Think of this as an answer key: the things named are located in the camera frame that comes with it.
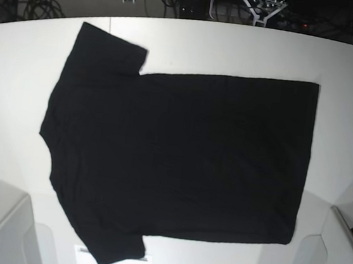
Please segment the black T-shirt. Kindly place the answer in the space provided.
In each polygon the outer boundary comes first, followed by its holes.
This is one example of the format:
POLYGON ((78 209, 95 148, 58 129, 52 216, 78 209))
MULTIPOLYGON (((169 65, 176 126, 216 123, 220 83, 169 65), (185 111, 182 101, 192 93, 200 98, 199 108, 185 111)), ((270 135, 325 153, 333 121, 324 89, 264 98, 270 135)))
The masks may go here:
POLYGON ((96 259, 143 258, 144 236, 288 244, 319 85, 146 74, 147 50, 81 26, 40 134, 50 182, 96 259))

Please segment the white left partition panel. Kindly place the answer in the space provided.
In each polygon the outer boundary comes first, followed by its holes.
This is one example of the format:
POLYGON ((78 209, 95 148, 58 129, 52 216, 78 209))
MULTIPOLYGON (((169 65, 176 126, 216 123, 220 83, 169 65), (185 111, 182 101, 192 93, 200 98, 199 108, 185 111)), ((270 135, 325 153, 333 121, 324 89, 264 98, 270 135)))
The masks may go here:
POLYGON ((28 194, 0 218, 0 264, 43 264, 28 194))

